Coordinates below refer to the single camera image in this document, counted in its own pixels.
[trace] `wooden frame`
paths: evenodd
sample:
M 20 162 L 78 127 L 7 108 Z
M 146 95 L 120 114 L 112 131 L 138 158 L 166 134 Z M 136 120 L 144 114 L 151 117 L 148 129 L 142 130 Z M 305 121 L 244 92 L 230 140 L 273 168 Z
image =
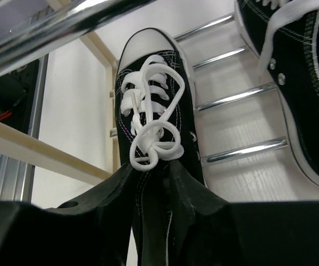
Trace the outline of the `wooden frame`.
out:
M 71 0 L 47 0 L 54 10 L 71 3 Z M 107 118 L 106 169 L 102 170 L 42 141 L 34 139 L 9 126 L 0 123 L 0 154 L 69 176 L 79 181 L 96 185 L 111 176 L 120 167 L 117 138 L 111 137 L 115 128 L 114 81 L 117 60 L 95 32 L 88 33 L 80 40 L 93 53 L 106 71 Z

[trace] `black canvas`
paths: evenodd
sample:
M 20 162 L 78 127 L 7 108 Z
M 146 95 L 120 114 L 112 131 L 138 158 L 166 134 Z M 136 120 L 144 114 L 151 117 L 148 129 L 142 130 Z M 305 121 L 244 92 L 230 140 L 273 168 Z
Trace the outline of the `black canvas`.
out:
M 257 56 L 269 20 L 282 8 L 272 5 L 271 1 L 235 2 L 238 28 Z M 319 10 L 276 31 L 273 47 L 268 70 L 280 89 L 292 151 L 306 176 L 319 186 Z
M 204 184 L 202 167 L 199 159 L 198 144 L 194 125 L 194 114 L 191 88 L 194 86 L 194 77 L 191 65 L 185 60 L 184 53 L 179 50 L 178 44 L 166 33 L 158 29 L 144 29 L 135 33 L 125 45 L 116 77 L 115 85 L 115 116 L 117 135 L 120 148 L 121 164 L 129 162 L 130 146 L 135 138 L 131 133 L 131 121 L 133 110 L 126 116 L 121 113 L 123 92 L 121 85 L 129 73 L 139 71 L 145 60 L 154 54 L 160 55 L 169 67 L 174 69 L 183 79 L 186 85 L 176 110 L 168 121 L 174 125 L 181 136 L 181 145 L 184 154 L 179 158 L 185 169 L 201 184 Z M 150 85 L 161 86 L 155 81 L 149 81 Z M 164 100 L 157 94 L 151 94 L 151 100 L 168 107 L 178 91 L 178 84 L 167 75 L 166 93 L 169 100 Z M 134 85 L 128 84 L 127 89 L 133 89 Z M 140 113 L 141 124 L 146 123 L 145 113 Z M 160 117 L 153 113 L 153 119 Z M 164 130 L 161 141 L 172 141 L 172 134 Z M 145 155 L 136 149 L 136 157 Z M 133 218 L 133 232 L 135 235 L 138 264 L 139 265 L 166 265 L 166 257 L 172 252 L 172 245 L 167 248 L 168 242 L 174 239 L 168 236 L 168 227 L 171 222 L 171 207 L 169 199 L 169 161 L 159 161 L 157 166 L 147 172 L 139 171 L 140 181 L 136 192 L 136 206 Z

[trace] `shoelace bow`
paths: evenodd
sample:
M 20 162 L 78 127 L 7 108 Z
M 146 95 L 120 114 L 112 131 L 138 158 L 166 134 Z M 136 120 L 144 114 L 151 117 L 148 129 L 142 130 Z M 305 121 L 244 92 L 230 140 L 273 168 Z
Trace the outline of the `shoelace bow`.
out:
M 174 96 L 173 101 L 168 108 L 151 100 L 151 94 L 157 94 L 164 100 L 169 100 L 165 92 L 168 89 L 166 84 L 167 75 L 170 75 L 179 85 L 179 90 Z M 158 82 L 161 87 L 149 85 L 149 81 Z M 135 86 L 134 89 L 127 89 L 129 84 Z M 129 73 L 125 76 L 121 86 L 123 100 L 121 102 L 121 113 L 129 115 L 133 110 L 131 121 L 131 133 L 136 135 L 130 147 L 130 163 L 134 169 L 139 171 L 149 171 L 153 169 L 158 160 L 175 160 L 184 154 L 184 148 L 181 145 L 181 136 L 178 129 L 168 122 L 169 117 L 176 109 L 179 100 L 185 90 L 183 78 L 159 55 L 152 55 L 146 59 L 140 71 Z M 142 125 L 140 113 L 146 115 L 146 124 Z M 160 114 L 158 120 L 153 119 L 153 113 Z M 161 142 L 160 138 L 167 129 L 173 134 L 174 142 Z M 146 157 L 136 158 L 136 148 L 139 148 Z M 140 164 L 139 162 L 148 161 L 149 164 Z

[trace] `high-top sneaker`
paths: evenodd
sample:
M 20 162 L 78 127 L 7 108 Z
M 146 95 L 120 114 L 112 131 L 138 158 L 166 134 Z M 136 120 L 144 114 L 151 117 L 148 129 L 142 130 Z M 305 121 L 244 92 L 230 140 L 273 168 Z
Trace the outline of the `high-top sneaker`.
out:
M 169 162 L 179 159 L 204 184 L 194 125 L 194 71 L 172 37 L 143 29 L 125 45 L 115 94 L 121 163 L 142 172 L 133 219 L 139 265 L 166 265 L 174 241 Z
M 279 86 L 292 151 L 319 186 L 319 0 L 236 0 L 242 37 Z

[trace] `shoe upper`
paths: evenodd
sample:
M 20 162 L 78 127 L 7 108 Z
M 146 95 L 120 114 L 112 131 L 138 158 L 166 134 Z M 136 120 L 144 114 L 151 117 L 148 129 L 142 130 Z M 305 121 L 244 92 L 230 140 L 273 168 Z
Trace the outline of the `shoe upper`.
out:
M 129 161 L 130 146 L 136 136 L 136 134 L 133 133 L 134 130 L 131 130 L 133 110 L 131 110 L 127 116 L 121 113 L 121 104 L 124 98 L 121 86 L 126 76 L 130 73 L 140 71 L 146 59 L 152 55 L 159 55 L 163 58 L 167 65 L 175 70 L 184 80 L 186 89 L 174 112 L 169 117 L 168 122 L 176 127 L 181 136 L 181 145 L 184 148 L 184 154 L 179 158 L 180 162 L 193 177 L 203 183 L 198 145 L 196 138 L 193 139 L 193 136 L 196 135 L 196 131 L 189 80 L 183 65 L 183 60 L 176 46 L 171 43 L 171 40 L 167 39 L 165 34 L 162 34 L 162 32 L 157 29 L 144 29 L 131 37 L 120 59 L 120 68 L 115 84 L 115 118 L 121 164 Z M 157 87 L 163 86 L 154 80 L 150 80 L 148 84 Z M 170 75 L 167 75 L 166 85 L 168 89 L 165 89 L 165 92 L 168 95 L 168 99 L 163 99 L 157 94 L 151 94 L 151 100 L 168 108 L 178 92 L 179 85 Z M 133 84 L 127 85 L 127 89 L 133 89 L 134 87 Z M 162 114 L 154 112 L 153 120 L 158 120 L 161 115 Z M 147 122 L 145 112 L 139 113 L 139 116 L 141 124 L 145 125 Z M 163 133 L 164 135 L 160 138 L 161 142 L 173 141 L 173 134 L 166 129 L 164 129 Z M 137 148 L 136 157 L 145 157 L 145 154 Z
M 139 105 L 138 96 L 130 98 L 125 95 L 127 91 L 134 89 L 135 85 L 128 83 L 126 90 L 122 89 L 122 85 L 124 81 L 127 82 L 129 74 L 135 73 L 136 75 L 136 72 L 143 67 L 147 68 L 149 58 L 156 58 L 160 61 L 159 57 L 162 58 L 163 63 L 181 76 L 185 86 L 182 97 L 168 118 L 168 122 L 175 127 L 175 130 L 178 130 L 181 138 L 183 155 L 178 160 L 191 176 L 204 184 L 198 144 L 196 137 L 193 138 L 196 136 L 193 98 L 184 60 L 167 34 L 158 29 L 144 29 L 134 34 L 125 45 L 119 62 L 119 72 L 115 81 L 115 119 L 121 164 L 130 161 L 130 148 L 137 133 L 132 125 L 135 110 L 127 109 L 124 111 L 124 106 L 128 107 L 128 104 L 136 97 L 134 104 Z M 166 74 L 165 84 L 163 84 L 162 76 L 148 81 L 149 86 L 153 86 L 151 87 L 153 90 L 163 89 L 168 95 L 168 97 L 164 97 L 164 95 L 161 97 L 156 93 L 151 94 L 153 110 L 160 110 L 161 106 L 168 109 L 179 91 L 179 84 L 171 75 Z M 146 112 L 140 111 L 143 111 L 142 107 L 139 108 L 138 116 L 141 125 L 144 126 L 147 124 Z M 153 120 L 158 120 L 161 115 L 163 114 L 154 111 Z M 164 129 L 162 133 L 159 138 L 160 142 L 174 142 L 171 132 Z M 135 155 L 137 158 L 147 156 L 138 147 L 136 147 Z M 140 180 L 135 197 L 136 206 L 132 226 L 139 265 L 154 265 L 153 262 L 157 262 L 156 265 L 166 265 L 168 253 L 172 254 L 173 252 L 172 245 L 168 244 L 174 243 L 172 236 L 169 236 L 172 213 L 168 194 L 169 161 L 159 160 L 154 169 L 139 171 L 138 174 Z
M 272 5 L 266 0 L 238 0 L 242 23 L 259 55 L 268 23 L 281 8 Z M 268 71 L 292 112 L 304 157 L 319 175 L 319 10 L 279 28 L 272 44 Z

